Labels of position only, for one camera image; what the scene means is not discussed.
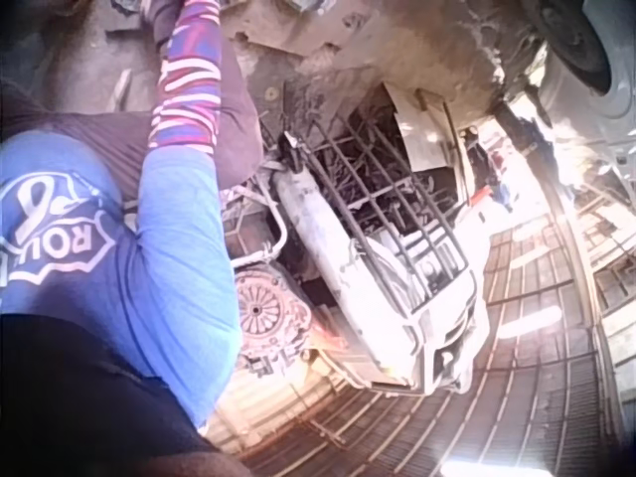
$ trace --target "metal grille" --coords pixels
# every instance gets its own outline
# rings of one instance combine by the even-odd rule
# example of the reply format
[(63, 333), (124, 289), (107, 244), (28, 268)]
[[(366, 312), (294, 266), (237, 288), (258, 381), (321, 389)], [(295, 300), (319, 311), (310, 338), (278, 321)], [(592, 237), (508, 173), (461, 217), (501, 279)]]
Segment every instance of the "metal grille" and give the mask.
[[(302, 157), (397, 310), (405, 318), (416, 316), (468, 266), (449, 223), (454, 199), (448, 189), (431, 194), (425, 178), (411, 173), (399, 142), (377, 124), (336, 116), (332, 127), (345, 137), (334, 139), (312, 122), (299, 137)], [(310, 147), (306, 137), (320, 146)], [(379, 233), (413, 279), (416, 293), (407, 299), (368, 240)]]
[[(536, 256), (540, 246), (546, 252)], [(493, 333), (467, 395), (385, 397), (346, 388), (313, 417), (317, 425), (303, 421), (245, 463), (256, 475), (278, 477), (436, 476), (452, 460), (595, 475), (612, 441), (608, 381), (550, 219), (494, 236), (485, 278)], [(500, 337), (509, 323), (550, 307), (562, 311), (559, 321)]]

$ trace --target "dark pants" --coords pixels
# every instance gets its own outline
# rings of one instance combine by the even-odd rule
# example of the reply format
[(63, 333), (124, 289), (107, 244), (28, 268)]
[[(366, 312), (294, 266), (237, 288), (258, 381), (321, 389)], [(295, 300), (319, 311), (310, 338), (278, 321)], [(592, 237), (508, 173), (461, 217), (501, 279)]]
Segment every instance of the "dark pants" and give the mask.
[[(262, 161), (256, 108), (249, 97), (232, 44), (223, 42), (222, 106), (215, 164), (220, 189), (246, 181)], [(90, 146), (103, 160), (124, 200), (137, 198), (147, 153), (150, 112), (59, 113), (44, 109), (9, 81), (0, 82), (0, 140), (46, 129)]]

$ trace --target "person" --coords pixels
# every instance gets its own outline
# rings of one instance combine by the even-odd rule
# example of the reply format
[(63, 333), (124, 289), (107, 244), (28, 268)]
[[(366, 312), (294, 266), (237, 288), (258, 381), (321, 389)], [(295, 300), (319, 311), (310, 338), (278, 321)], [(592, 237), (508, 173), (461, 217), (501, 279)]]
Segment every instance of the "person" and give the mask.
[[(256, 117), (242, 79), (222, 93), (239, 71), (218, 0), (153, 1), (147, 16), (155, 40), (176, 19), (149, 124), (51, 113), (3, 82), (0, 405), (14, 467), (247, 475), (196, 426), (240, 347), (219, 189), (257, 167), (257, 119), (240, 122)], [(136, 233), (122, 212), (135, 197)]]

